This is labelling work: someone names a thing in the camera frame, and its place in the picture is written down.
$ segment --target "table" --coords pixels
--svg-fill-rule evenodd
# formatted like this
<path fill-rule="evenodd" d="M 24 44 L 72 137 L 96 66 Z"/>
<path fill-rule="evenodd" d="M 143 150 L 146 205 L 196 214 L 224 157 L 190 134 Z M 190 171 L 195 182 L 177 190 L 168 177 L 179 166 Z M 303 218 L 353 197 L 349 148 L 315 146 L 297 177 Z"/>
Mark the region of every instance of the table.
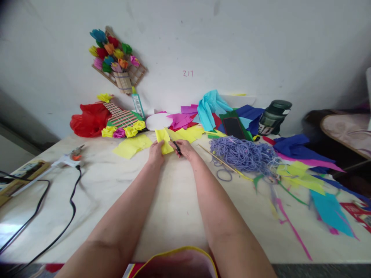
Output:
<path fill-rule="evenodd" d="M 146 132 L 154 141 L 154 132 Z M 198 143 L 209 148 L 203 137 L 192 145 L 216 174 L 220 167 L 210 163 L 211 156 Z M 125 160 L 111 151 L 121 142 L 113 138 L 81 138 L 68 136 L 36 157 L 54 162 L 63 153 L 85 144 L 82 155 L 86 165 L 73 198 L 77 213 L 62 238 L 36 262 L 65 263 L 83 243 L 97 222 L 135 179 L 147 160 L 149 150 Z M 230 182 L 221 181 L 236 208 L 262 245 L 271 263 L 311 263 L 288 223 L 281 225 L 269 206 L 270 189 L 260 180 L 257 195 L 252 182 L 233 173 Z M 78 178 L 78 171 L 67 167 L 46 176 L 52 181 L 50 191 L 39 215 L 0 256 L 5 263 L 27 263 L 64 229 L 72 214 L 69 197 Z M 28 219 L 45 189 L 43 182 L 35 183 L 0 208 L 0 244 Z M 337 190 L 328 185 L 326 190 Z M 313 258 L 313 263 L 370 263 L 371 234 L 345 212 L 360 241 L 344 234 L 330 234 L 314 212 L 298 203 L 282 188 L 277 187 L 284 209 Z M 306 188 L 293 191 L 302 200 L 309 200 Z M 338 200 L 349 202 L 352 195 L 342 192 Z M 188 161 L 176 155 L 165 155 L 158 188 L 137 246 L 133 261 L 146 261 L 155 254 L 181 246 L 197 246 L 208 251 L 198 207 L 195 182 Z"/>

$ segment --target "paper flower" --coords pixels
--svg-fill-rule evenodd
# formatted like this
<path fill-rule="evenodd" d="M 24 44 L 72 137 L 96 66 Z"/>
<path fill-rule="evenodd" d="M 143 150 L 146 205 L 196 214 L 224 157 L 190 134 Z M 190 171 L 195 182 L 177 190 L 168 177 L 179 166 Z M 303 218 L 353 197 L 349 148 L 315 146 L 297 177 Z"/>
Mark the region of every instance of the paper flower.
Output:
<path fill-rule="evenodd" d="M 124 130 L 125 130 L 125 134 L 126 134 L 127 138 L 133 137 L 133 136 L 137 135 L 137 133 L 138 133 L 138 131 L 136 129 L 134 129 L 133 127 L 125 127 Z"/>
<path fill-rule="evenodd" d="M 144 121 L 137 121 L 133 124 L 133 128 L 136 130 L 142 130 L 146 128 L 146 123 Z"/>
<path fill-rule="evenodd" d="M 120 49 L 115 49 L 115 51 L 113 52 L 113 55 L 117 58 L 117 59 L 122 59 L 124 57 L 124 53 L 120 50 Z"/>
<path fill-rule="evenodd" d="M 102 70 L 102 64 L 103 64 L 103 61 L 99 57 L 96 57 L 94 60 L 94 66 L 97 69 Z"/>
<path fill-rule="evenodd" d="M 107 50 L 108 54 L 112 55 L 113 52 L 115 51 L 115 47 L 113 44 L 105 44 L 104 48 Z"/>
<path fill-rule="evenodd" d="M 113 134 L 114 138 L 123 138 L 125 137 L 125 130 L 123 130 L 121 127 L 118 128 L 115 133 Z"/>
<path fill-rule="evenodd" d="M 132 50 L 132 48 L 131 48 L 130 45 L 123 43 L 123 44 L 121 44 L 121 46 L 123 47 L 123 52 L 125 54 L 130 55 L 133 52 L 133 50 Z"/>
<path fill-rule="evenodd" d="M 114 62 L 115 60 L 113 60 L 113 58 L 111 56 L 107 56 L 106 58 L 104 58 L 104 62 L 111 66 L 111 64 Z"/>
<path fill-rule="evenodd" d="M 112 68 L 111 68 L 111 66 L 109 66 L 105 62 L 103 62 L 102 63 L 102 71 L 110 73 L 110 72 L 112 72 Z"/>
<path fill-rule="evenodd" d="M 120 65 L 116 62 L 112 63 L 111 64 L 111 68 L 113 69 L 113 71 L 115 72 L 122 72 L 122 68 L 120 67 Z"/>
<path fill-rule="evenodd" d="M 102 137 L 113 137 L 113 133 L 116 131 L 117 127 L 115 126 L 106 126 L 102 129 Z"/>
<path fill-rule="evenodd" d="M 113 96 L 110 96 L 109 94 L 100 94 L 100 95 L 97 95 L 97 99 L 99 99 L 100 101 L 103 101 L 103 102 L 109 102 L 111 99 L 113 98 Z"/>
<path fill-rule="evenodd" d="M 102 60 L 104 60 L 104 57 L 108 56 L 108 52 L 104 48 L 97 48 L 97 53 L 99 58 L 101 58 Z"/>
<path fill-rule="evenodd" d="M 119 46 L 119 41 L 115 37 L 108 36 L 108 42 L 113 44 L 115 48 Z"/>
<path fill-rule="evenodd" d="M 126 68 L 128 68 L 128 61 L 123 60 L 123 59 L 119 59 L 119 65 L 120 65 L 120 67 L 126 69 Z"/>
<path fill-rule="evenodd" d="M 92 46 L 91 48 L 89 48 L 89 52 L 94 57 L 98 57 L 97 48 L 95 46 Z"/>
<path fill-rule="evenodd" d="M 133 66 L 136 66 L 136 67 L 139 67 L 140 66 L 140 63 L 139 63 L 138 59 L 134 55 L 131 55 L 130 56 L 130 63 Z"/>
<path fill-rule="evenodd" d="M 97 30 L 94 29 L 93 31 L 90 32 L 90 35 L 97 41 L 99 42 L 106 42 L 106 34 L 102 30 Z"/>
<path fill-rule="evenodd" d="M 97 45 L 98 45 L 99 47 L 104 47 L 104 44 L 102 44 L 100 41 L 95 40 L 95 42 L 97 43 Z"/>

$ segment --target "label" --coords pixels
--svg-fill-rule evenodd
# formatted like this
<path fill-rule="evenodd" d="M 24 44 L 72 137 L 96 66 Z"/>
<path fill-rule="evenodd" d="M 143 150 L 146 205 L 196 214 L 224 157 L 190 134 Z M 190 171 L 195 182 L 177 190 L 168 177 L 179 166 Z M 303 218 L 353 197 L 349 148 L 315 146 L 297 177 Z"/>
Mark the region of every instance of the label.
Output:
<path fill-rule="evenodd" d="M 272 131 L 273 131 L 273 127 L 267 127 L 267 126 L 262 125 L 261 123 L 259 123 L 259 129 L 258 129 L 259 134 L 269 135 L 269 134 L 271 134 Z"/>

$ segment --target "black cable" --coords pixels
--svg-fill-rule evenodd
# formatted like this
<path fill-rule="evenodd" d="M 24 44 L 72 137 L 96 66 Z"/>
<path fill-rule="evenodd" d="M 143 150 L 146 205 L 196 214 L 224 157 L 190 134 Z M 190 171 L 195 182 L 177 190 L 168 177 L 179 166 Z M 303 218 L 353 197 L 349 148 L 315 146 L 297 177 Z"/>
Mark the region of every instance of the black cable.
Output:
<path fill-rule="evenodd" d="M 29 180 L 29 179 L 25 179 L 25 178 L 20 178 L 20 177 L 17 177 L 17 176 L 13 176 L 13 175 L 10 175 L 4 171 L 0 171 L 0 173 L 4 174 L 4 175 L 7 175 L 11 178 L 15 178 L 15 179 L 19 179 L 19 180 L 24 180 L 24 181 L 32 181 L 32 180 Z M 19 230 L 17 232 L 15 232 L 15 234 L 1 247 L 0 249 L 0 254 L 4 251 L 4 249 L 6 249 L 10 243 L 12 242 L 12 240 L 20 234 L 20 232 L 23 230 L 24 227 L 26 227 L 28 225 L 28 223 L 31 222 L 31 220 L 37 215 L 37 213 L 39 212 L 39 209 L 40 209 L 40 206 L 41 206 L 41 203 L 43 202 L 43 199 L 46 195 L 46 193 L 48 192 L 49 188 L 50 188 L 50 181 L 49 180 L 38 180 L 38 181 L 46 181 L 48 183 L 48 186 L 46 187 L 43 195 L 41 196 L 40 200 L 39 200 L 39 203 L 37 204 L 37 207 L 36 207 L 36 210 L 34 212 L 34 214 L 32 214 L 32 216 L 30 217 L 29 220 L 27 220 L 27 222 L 25 224 L 23 224 L 23 226 L 21 228 L 19 228 Z"/>
<path fill-rule="evenodd" d="M 76 192 L 76 187 L 77 187 L 77 184 L 78 182 L 80 181 L 81 179 L 81 176 L 82 176 L 82 173 L 81 173 L 81 169 L 80 169 L 80 166 L 76 166 L 76 169 L 80 172 L 80 175 L 78 176 L 78 179 L 75 183 L 75 186 L 73 188 L 73 191 L 72 191 L 72 194 L 71 194 L 71 197 L 70 197 L 70 204 L 72 206 L 72 217 L 71 217 L 71 220 L 70 222 L 67 224 L 67 226 L 64 228 L 64 230 L 60 233 L 60 235 L 51 243 L 49 244 L 49 246 L 47 248 L 45 248 L 44 250 L 42 250 L 36 257 L 34 257 L 28 264 L 26 264 L 25 266 L 21 267 L 19 270 L 17 270 L 15 273 L 13 274 L 16 274 L 22 270 L 24 270 L 26 267 L 28 267 L 31 263 L 33 263 L 35 260 L 37 260 L 41 255 L 43 255 L 50 247 L 52 247 L 54 245 L 54 243 L 56 243 L 59 238 L 64 234 L 64 232 L 67 230 L 67 228 L 69 227 L 69 225 L 71 224 L 73 218 L 75 217 L 75 214 L 76 214 L 76 205 L 75 203 L 72 201 L 72 198 L 73 196 L 75 195 L 75 192 Z"/>

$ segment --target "power cord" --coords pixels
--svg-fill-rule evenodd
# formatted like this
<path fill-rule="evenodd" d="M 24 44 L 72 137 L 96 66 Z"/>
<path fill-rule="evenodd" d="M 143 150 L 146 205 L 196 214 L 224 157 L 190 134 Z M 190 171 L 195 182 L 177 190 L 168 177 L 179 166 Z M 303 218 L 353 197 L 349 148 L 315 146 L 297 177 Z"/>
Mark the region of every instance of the power cord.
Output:
<path fill-rule="evenodd" d="M 14 272 L 13 274 L 16 274 L 22 270 L 24 270 L 26 267 L 28 267 L 31 263 L 33 263 L 35 260 L 37 260 L 41 255 L 43 255 L 47 250 L 49 250 L 50 247 L 52 247 L 58 240 L 59 238 L 64 234 L 64 232 L 67 230 L 67 228 L 70 226 L 73 218 L 75 217 L 75 214 L 76 214 L 76 205 L 75 203 L 72 201 L 72 198 L 73 196 L 75 195 L 75 192 L 76 192 L 76 187 L 77 187 L 77 184 L 79 183 L 80 179 L 81 179 L 81 176 L 82 176 L 82 173 L 81 173 L 81 168 L 80 166 L 76 166 L 76 169 L 80 172 L 79 176 L 78 176 L 78 179 L 75 183 L 75 186 L 73 187 L 73 191 L 72 191 L 72 194 L 71 194 L 71 197 L 70 197 L 70 204 L 72 206 L 72 217 L 71 217 L 71 220 L 70 222 L 67 224 L 67 226 L 64 228 L 64 230 L 60 233 L 60 235 L 51 243 L 49 244 L 49 246 L 47 248 L 45 248 L 44 250 L 42 250 L 36 257 L 34 257 L 28 264 L 26 264 L 25 266 L 21 267 L 19 270 L 17 270 L 16 272 Z M 40 204 L 41 202 L 43 201 L 43 198 L 45 197 L 46 195 L 46 192 L 48 191 L 50 187 L 50 181 L 48 181 L 48 186 L 46 188 L 46 190 L 44 191 L 43 195 L 41 196 L 41 199 L 37 205 L 37 208 L 36 208 L 36 211 L 34 213 L 34 215 L 11 237 L 11 239 L 4 245 L 5 248 L 6 248 L 6 245 L 8 245 L 12 239 L 29 223 L 30 220 L 32 220 L 32 218 L 37 214 L 39 208 L 40 208 Z"/>

